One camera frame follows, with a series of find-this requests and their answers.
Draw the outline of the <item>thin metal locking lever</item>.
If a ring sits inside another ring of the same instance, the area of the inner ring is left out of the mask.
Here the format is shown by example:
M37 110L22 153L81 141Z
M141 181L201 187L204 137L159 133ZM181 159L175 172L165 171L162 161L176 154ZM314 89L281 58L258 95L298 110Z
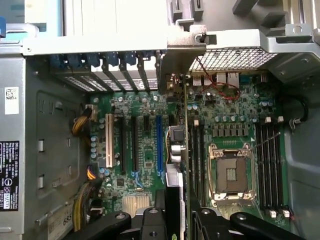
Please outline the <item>thin metal locking lever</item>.
M253 151L254 149L256 149L256 148L258 148L258 147L262 146L263 144L265 144L265 143L267 143L267 142L269 142L269 141L271 141L271 140L275 139L275 138L276 138L276 137L278 137L279 135L281 135L281 132L277 132L275 135L273 135L273 136L271 136L271 137L267 138L266 140L263 140L261 143L258 143L257 145L255 145L254 147L252 147L252 148L250 149L250 151Z

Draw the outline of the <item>blue slot retainer clip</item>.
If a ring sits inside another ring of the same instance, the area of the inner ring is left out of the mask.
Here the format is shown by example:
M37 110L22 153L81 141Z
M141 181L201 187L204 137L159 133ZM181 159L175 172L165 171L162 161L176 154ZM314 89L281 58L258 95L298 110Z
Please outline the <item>blue slot retainer clip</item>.
M68 64L73 69L78 69L83 67L82 57L79 53L69 53L67 55Z
M105 59L107 60L108 64L113 67L119 65L119 57L117 52L106 52Z
M49 56L50 71L53 73L61 73L66 70L65 58L63 54L51 54Z
M135 51L126 51L124 53L124 60L126 64L129 64L130 66L134 66L137 64L137 54Z
M102 72L101 59L98 53L87 53L86 57L87 57L87 63L90 66L91 72L93 73Z

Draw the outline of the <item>CPU socket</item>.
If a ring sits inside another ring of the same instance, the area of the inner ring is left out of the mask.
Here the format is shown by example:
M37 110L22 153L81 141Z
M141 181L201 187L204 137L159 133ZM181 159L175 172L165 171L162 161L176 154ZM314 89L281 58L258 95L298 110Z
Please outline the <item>CPU socket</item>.
M247 142L240 148L209 145L207 175L212 203L252 201L256 197L253 148Z

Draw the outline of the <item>green Dell motherboard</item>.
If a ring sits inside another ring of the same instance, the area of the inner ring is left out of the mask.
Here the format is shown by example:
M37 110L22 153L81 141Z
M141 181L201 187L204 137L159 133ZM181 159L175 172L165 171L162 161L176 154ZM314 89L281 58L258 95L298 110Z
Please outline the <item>green Dell motherboard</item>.
M212 203L209 196L208 157L209 146L219 148L241 148L249 143L256 145L256 124L275 125L278 132L283 130L283 118L275 104L271 89L264 86L257 74L236 74L239 84L234 87L219 85L213 87L210 80L201 85L203 76L194 76L192 85L187 87L187 121L189 136L189 172L190 183L195 193L195 162L193 131L194 120L198 120L198 176L199 199L201 200L200 173L200 125L204 125L205 159L205 207L214 207L222 211L225 217L235 212L245 211L280 227L290 229L290 211L284 187L285 157L283 138L279 135L279 211L260 210L257 152L253 150L255 165L256 197L251 201L228 201ZM165 164L169 163L170 141L182 140L182 104L177 94L161 95L153 92L118 92L95 95L91 106L97 114L97 120L91 127L92 152L88 174L104 179L98 197L106 214L122 210L124 196L148 195L150 203L156 200L156 191L165 185ZM106 167L106 114L113 114L113 154L114 166ZM150 133L144 132L143 116L149 116ZM157 172L157 135L156 116L162 116L163 133L163 172ZM169 126L169 115L175 115L177 124ZM138 120L138 172L133 172L132 124L131 118ZM126 120L126 173L122 174L121 161L121 117Z

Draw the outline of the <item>grey parts rack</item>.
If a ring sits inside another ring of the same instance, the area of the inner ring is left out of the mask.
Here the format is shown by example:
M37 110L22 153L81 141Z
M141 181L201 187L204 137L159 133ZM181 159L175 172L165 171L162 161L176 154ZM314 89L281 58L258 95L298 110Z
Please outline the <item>grey parts rack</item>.
M320 28L320 0L166 0L168 20L193 19L208 31L283 30L287 24Z

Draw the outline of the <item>silver power supply unit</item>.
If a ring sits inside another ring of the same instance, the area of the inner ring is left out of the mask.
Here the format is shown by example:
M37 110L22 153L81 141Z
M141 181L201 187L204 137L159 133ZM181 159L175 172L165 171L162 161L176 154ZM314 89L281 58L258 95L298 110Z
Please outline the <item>silver power supply unit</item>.
M25 228L26 60L0 47L0 240L22 240Z

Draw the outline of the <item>white expansion slot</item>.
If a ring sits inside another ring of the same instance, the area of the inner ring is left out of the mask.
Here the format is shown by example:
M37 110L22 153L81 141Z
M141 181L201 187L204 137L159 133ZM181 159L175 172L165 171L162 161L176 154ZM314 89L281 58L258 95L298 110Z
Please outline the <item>white expansion slot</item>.
M105 115L105 154L106 167L114 167L114 115Z

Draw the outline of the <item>open PC case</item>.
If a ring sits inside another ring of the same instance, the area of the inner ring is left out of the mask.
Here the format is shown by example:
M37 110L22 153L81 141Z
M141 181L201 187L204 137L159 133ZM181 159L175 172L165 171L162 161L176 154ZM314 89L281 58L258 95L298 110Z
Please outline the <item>open PC case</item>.
M25 190L22 240L75 240L75 232L107 215L98 197L104 182L90 175L92 125L98 115L93 96L159 90L161 57L168 28L140 27L135 32L100 32L87 36L47 36L32 24L7 24L0 17L0 47L16 47L25 58ZM236 74L259 75L282 116L284 191L290 212L289 231L304 240L320 240L320 28L286 24L283 30L208 31L200 38L206 51L186 75L210 80L214 88L234 87ZM136 65L125 52L136 52ZM117 52L119 65L105 53ZM88 53L98 53L102 72L91 72ZM53 73L50 55L64 56L66 69ZM72 68L68 54L80 54ZM201 206L190 183L192 227Z

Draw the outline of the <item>finned chipset heatsink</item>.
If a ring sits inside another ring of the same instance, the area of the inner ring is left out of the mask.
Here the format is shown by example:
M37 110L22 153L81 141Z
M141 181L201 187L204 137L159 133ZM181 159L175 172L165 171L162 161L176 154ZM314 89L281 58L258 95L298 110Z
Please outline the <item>finned chipset heatsink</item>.
M149 195L128 195L122 198L122 211L132 217L140 208L150 207L151 199Z

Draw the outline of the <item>blue expansion slot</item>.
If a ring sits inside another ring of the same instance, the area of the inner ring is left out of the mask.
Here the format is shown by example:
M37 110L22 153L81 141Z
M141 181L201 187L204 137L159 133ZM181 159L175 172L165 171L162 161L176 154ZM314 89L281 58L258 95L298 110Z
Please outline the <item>blue expansion slot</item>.
M155 123L157 147L157 175L160 177L163 172L163 124L161 115L156 116Z

